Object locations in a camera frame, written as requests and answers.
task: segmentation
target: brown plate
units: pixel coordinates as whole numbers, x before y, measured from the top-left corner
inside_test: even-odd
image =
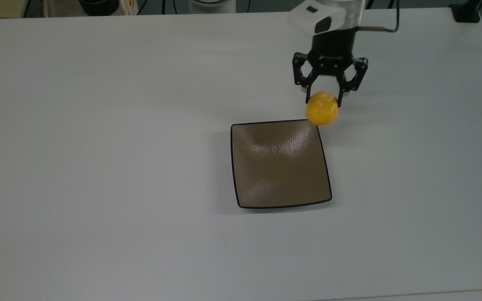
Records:
[[[319,128],[308,120],[234,124],[230,143],[239,207],[293,207],[331,200]]]

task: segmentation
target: lemon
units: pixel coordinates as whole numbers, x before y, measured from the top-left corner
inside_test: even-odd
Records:
[[[306,118],[317,126],[329,125],[338,116],[338,101],[327,92],[317,92],[306,105]]]

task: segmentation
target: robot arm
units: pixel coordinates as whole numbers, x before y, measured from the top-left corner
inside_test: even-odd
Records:
[[[358,30],[389,31],[382,27],[360,27],[365,0],[306,0],[289,12],[287,20],[302,32],[313,36],[312,49],[308,54],[293,55],[295,84],[306,89],[306,103],[310,99],[310,88],[318,76],[334,76],[340,86],[337,99],[341,106],[344,93],[356,91],[367,71],[367,59],[354,58],[352,47]],[[301,67],[310,63],[312,71],[304,76]],[[354,66],[356,74],[347,80],[345,70]]]

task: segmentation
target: black cylinder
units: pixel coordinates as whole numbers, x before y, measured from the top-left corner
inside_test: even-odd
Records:
[[[118,9],[118,0],[79,0],[87,15],[112,15]]]
[[[312,50],[325,56],[346,57],[352,53],[356,31],[358,27],[315,35],[312,39]]]

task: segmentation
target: plate rim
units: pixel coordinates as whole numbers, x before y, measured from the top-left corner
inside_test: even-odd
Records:
[[[243,209],[276,209],[276,208],[302,207],[302,206],[308,206],[308,205],[311,205],[311,204],[321,204],[321,203],[328,202],[328,201],[332,200],[332,196],[333,196],[332,195],[332,186],[331,186],[331,178],[328,174],[327,157],[325,156],[325,149],[323,148],[323,141],[321,140],[321,133],[319,132],[319,126],[315,126],[316,129],[317,129],[317,136],[319,138],[319,146],[321,147],[321,152],[323,153],[323,162],[325,163],[325,172],[327,173],[328,191],[331,194],[330,198],[322,200],[322,201],[310,202],[310,203],[306,203],[306,204],[292,204],[292,205],[285,205],[285,206],[254,207],[254,206],[241,206],[241,204],[239,203],[239,195],[237,193],[235,164],[233,163],[233,128],[234,128],[234,126],[265,124],[265,123],[278,123],[278,122],[297,122],[297,121],[308,121],[308,119],[246,122],[246,123],[236,123],[236,124],[233,124],[233,125],[230,126],[230,158],[231,158],[231,161],[232,161],[233,188],[234,188],[235,193],[236,193],[237,206],[239,206],[240,208],[243,208]]]

